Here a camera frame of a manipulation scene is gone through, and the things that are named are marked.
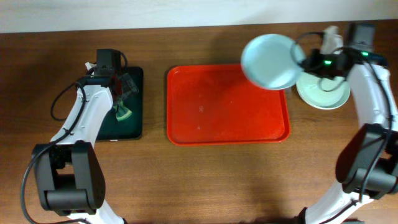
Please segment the green yellow scrub sponge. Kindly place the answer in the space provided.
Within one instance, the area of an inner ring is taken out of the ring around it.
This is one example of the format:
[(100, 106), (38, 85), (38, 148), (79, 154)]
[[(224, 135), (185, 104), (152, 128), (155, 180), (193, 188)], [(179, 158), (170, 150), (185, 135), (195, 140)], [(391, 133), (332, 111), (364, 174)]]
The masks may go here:
[(113, 109), (115, 110), (115, 117), (118, 121), (124, 121), (132, 115), (132, 111), (124, 105), (123, 101), (116, 103)]

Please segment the mint green plate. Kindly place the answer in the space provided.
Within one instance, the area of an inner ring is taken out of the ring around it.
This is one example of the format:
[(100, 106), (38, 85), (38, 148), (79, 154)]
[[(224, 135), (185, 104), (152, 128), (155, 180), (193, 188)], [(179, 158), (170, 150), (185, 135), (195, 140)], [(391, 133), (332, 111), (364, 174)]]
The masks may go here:
[(351, 93), (343, 77), (333, 80), (318, 78), (304, 73), (296, 83), (301, 99), (308, 105), (321, 110), (333, 110), (344, 105)]

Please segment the light blue plate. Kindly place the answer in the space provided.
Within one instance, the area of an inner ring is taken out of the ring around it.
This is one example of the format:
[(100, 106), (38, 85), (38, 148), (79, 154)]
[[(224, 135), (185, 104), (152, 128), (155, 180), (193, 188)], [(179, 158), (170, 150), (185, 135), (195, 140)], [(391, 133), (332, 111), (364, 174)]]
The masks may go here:
[(252, 39), (241, 54), (246, 78), (266, 90), (283, 90), (296, 84), (303, 68), (304, 51), (290, 37), (265, 34)]

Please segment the cream white plate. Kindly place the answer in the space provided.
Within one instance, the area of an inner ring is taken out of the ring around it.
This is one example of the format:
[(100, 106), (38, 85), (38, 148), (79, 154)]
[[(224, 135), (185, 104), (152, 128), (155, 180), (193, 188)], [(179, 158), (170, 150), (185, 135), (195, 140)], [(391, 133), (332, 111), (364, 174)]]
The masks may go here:
[(316, 85), (296, 85), (301, 99), (306, 104), (321, 110), (333, 110), (343, 106), (350, 96), (351, 90), (345, 85), (334, 91), (323, 91)]

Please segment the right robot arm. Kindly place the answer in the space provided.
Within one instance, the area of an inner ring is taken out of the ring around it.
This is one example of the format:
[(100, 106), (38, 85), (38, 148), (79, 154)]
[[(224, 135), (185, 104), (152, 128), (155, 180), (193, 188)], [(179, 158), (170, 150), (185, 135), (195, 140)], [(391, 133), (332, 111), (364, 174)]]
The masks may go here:
[(343, 40), (330, 26), (317, 32), (321, 48), (299, 62), (311, 75), (348, 83), (359, 130), (338, 157), (335, 183), (296, 223), (347, 223), (363, 205), (397, 193), (397, 105), (387, 59), (373, 52), (374, 33), (371, 24), (353, 23)]

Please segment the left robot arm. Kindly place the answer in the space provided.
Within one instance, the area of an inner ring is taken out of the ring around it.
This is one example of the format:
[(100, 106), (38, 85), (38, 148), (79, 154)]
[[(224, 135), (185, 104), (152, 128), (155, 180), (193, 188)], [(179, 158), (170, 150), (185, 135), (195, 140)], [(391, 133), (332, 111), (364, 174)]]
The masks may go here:
[(21, 208), (27, 212), (25, 185), (34, 172), (42, 208), (66, 217), (66, 223), (125, 223), (105, 200), (106, 183), (94, 146), (106, 115), (115, 110), (117, 121), (132, 111), (123, 101), (139, 89), (127, 72), (126, 56), (115, 49), (99, 49), (96, 63), (72, 84), (76, 100), (63, 126), (47, 144), (32, 151), (21, 185)]

